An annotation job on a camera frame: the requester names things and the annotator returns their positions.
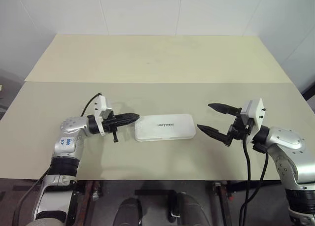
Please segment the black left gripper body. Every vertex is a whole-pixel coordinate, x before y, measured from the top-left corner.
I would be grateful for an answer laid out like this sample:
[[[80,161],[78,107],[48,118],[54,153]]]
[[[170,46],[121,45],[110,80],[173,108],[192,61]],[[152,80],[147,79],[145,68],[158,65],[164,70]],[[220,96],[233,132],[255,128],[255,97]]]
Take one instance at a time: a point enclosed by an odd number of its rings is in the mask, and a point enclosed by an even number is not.
[[[102,122],[104,132],[113,134],[114,143],[118,142],[117,126],[118,126],[118,122],[119,122],[120,117],[121,117],[121,115],[109,114],[107,119],[104,119]]]

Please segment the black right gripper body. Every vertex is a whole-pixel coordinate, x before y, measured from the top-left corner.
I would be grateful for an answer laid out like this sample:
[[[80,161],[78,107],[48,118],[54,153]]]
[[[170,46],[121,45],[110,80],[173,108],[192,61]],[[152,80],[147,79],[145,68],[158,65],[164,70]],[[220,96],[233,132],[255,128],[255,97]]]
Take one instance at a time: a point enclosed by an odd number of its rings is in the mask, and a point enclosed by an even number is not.
[[[240,114],[236,115],[233,124],[230,126],[227,136],[230,140],[243,140],[246,135],[250,135],[254,126],[254,119],[248,118],[245,122]]]

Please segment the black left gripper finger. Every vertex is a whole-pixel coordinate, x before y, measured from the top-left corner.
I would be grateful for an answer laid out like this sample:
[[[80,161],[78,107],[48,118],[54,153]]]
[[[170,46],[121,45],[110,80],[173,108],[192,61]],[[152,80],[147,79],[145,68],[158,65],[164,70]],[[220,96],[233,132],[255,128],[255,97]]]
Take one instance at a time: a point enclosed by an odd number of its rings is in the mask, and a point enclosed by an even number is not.
[[[117,119],[120,121],[137,121],[140,115],[135,113],[124,113],[117,115]]]
[[[134,122],[136,122],[139,119],[139,117],[124,117],[119,119],[119,126],[126,126],[129,124],[132,124]]]

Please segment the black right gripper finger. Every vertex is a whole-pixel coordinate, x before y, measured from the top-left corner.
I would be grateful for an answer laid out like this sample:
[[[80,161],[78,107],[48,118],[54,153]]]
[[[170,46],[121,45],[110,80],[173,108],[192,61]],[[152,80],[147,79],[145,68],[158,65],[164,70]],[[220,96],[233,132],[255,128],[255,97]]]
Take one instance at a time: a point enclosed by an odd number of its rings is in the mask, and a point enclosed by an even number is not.
[[[242,108],[236,108],[222,103],[209,103],[208,106],[217,112],[229,115],[240,115]]]
[[[232,143],[233,137],[231,136],[230,132],[228,132],[227,134],[223,134],[223,133],[219,132],[217,129],[214,129],[212,127],[205,126],[205,125],[200,125],[200,124],[198,124],[197,127],[203,133],[205,133],[209,137],[211,137],[211,138],[213,138],[219,142],[222,142],[227,147],[229,147]]]

